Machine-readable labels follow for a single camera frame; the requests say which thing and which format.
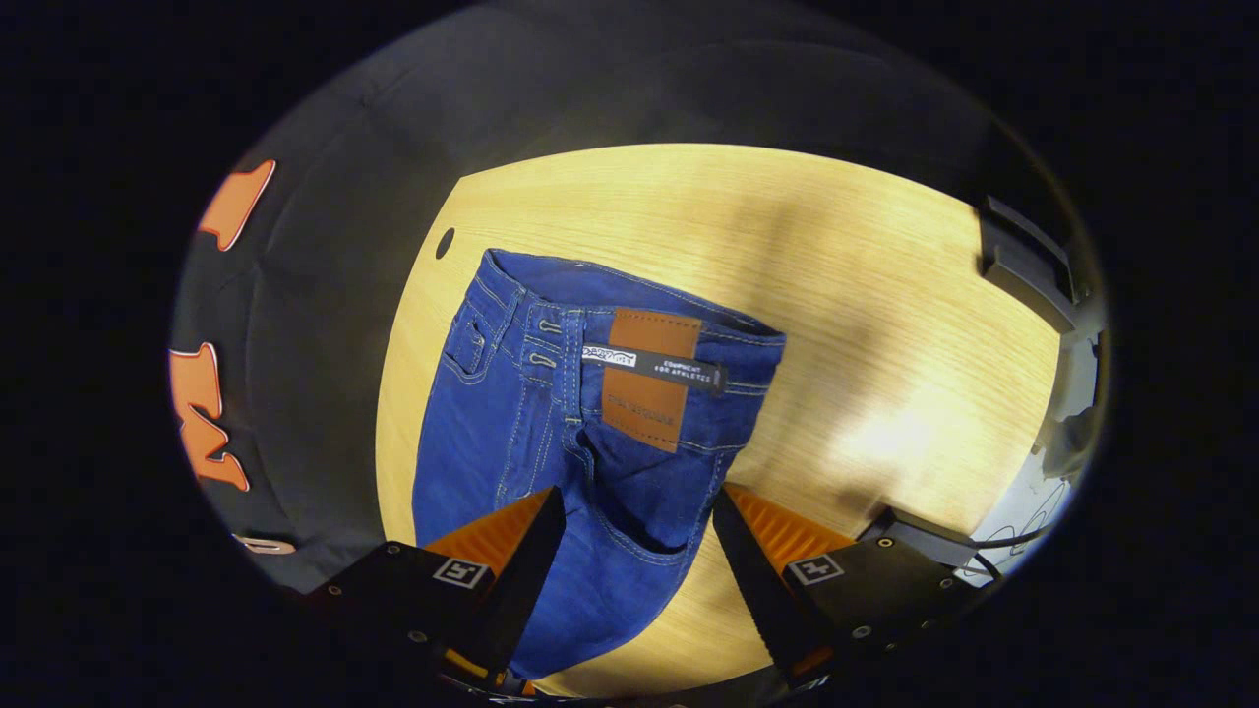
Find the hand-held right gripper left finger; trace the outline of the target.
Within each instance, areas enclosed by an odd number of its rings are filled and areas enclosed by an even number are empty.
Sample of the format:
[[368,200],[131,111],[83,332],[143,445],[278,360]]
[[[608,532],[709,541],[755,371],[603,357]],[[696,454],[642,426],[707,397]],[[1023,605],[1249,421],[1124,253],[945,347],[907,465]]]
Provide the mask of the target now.
[[522,692],[510,663],[567,532],[546,488],[423,547],[381,543],[305,596],[353,646],[471,692]]

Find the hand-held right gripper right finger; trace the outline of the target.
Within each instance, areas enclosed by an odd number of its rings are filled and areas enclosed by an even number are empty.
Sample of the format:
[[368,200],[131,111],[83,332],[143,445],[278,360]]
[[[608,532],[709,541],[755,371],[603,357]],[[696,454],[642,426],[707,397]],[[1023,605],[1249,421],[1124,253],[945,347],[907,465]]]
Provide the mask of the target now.
[[854,539],[726,484],[713,524],[760,642],[792,689],[903,653],[993,591],[958,577],[972,553],[966,538],[891,506]]

